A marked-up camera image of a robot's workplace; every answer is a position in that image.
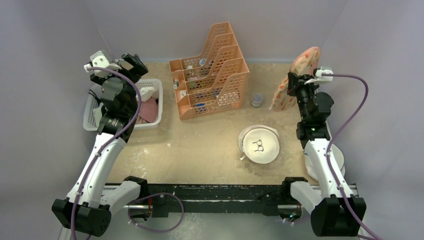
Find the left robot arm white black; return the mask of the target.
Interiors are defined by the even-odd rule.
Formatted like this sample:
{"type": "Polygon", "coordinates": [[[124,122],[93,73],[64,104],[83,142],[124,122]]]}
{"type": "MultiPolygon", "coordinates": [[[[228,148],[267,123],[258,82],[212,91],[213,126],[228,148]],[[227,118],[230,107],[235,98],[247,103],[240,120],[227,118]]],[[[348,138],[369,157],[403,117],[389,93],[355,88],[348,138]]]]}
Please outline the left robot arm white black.
{"type": "Polygon", "coordinates": [[[61,225],[88,238],[103,235],[112,219],[112,203],[102,203],[102,193],[111,169],[134,130],[142,108],[136,86],[149,72],[137,54],[125,53],[109,61],[98,51],[84,65],[90,80],[100,86],[101,118],[92,152],[78,180],[64,199],[56,199],[51,207],[61,225]]]}

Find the floral mesh laundry bag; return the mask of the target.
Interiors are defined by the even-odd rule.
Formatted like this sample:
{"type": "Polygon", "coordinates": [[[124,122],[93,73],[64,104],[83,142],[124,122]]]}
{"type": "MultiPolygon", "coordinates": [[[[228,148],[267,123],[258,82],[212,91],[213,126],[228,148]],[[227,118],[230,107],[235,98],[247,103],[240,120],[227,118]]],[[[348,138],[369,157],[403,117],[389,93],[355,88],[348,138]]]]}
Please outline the floral mesh laundry bag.
{"type": "MultiPolygon", "coordinates": [[[[320,55],[320,47],[310,47],[294,60],[288,72],[296,74],[298,76],[312,75],[314,69],[319,63],[320,55]]],[[[289,78],[288,75],[286,75],[286,77],[281,81],[273,95],[269,110],[273,110],[276,112],[286,111],[297,104],[296,98],[287,94],[288,87],[289,78]]]]}

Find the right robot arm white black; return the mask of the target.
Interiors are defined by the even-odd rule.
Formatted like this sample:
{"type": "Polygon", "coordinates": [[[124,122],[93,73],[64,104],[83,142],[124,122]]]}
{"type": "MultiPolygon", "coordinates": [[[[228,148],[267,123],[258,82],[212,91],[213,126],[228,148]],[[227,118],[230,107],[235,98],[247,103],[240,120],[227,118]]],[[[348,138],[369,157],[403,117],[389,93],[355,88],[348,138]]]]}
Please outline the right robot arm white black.
{"type": "Polygon", "coordinates": [[[301,120],[296,134],[302,149],[309,157],[319,182],[320,192],[300,178],[285,179],[287,186],[280,196],[288,204],[298,201],[309,213],[314,234],[318,237],[355,237],[360,230],[367,205],[356,197],[346,183],[332,149],[332,138],[327,127],[334,100],[319,92],[320,83],[330,82],[329,70],[316,69],[315,75],[289,72],[287,94],[296,99],[301,120]]]}

